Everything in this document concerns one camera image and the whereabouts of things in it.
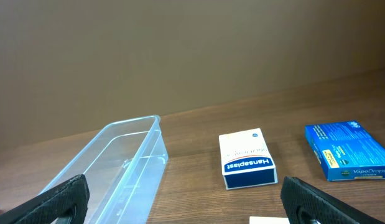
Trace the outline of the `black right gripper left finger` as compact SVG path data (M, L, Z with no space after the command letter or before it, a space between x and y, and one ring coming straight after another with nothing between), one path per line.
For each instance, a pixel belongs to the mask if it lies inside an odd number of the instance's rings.
M0 215L0 224L83 224L90 191L78 174Z

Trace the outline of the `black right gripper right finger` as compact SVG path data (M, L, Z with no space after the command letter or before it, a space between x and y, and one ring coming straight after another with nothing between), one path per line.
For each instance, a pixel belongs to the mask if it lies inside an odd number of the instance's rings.
M297 177L284 178L281 200L291 224L384 224Z

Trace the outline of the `white green medicine box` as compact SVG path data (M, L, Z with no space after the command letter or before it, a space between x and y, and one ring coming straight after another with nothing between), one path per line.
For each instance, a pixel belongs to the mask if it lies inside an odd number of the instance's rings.
M249 224L290 224L288 218L282 217L250 217Z

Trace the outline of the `blue VapoDrops box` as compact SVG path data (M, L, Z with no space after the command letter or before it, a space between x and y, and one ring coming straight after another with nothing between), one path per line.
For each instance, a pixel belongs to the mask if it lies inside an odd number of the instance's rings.
M356 120L305 127L328 181L385 179L385 148Z

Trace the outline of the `white blue Hansaplast box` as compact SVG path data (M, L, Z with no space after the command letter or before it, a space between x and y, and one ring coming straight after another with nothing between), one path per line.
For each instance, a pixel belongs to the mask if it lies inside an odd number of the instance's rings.
M261 129L222 134L218 139L226 189L278 183L276 165Z

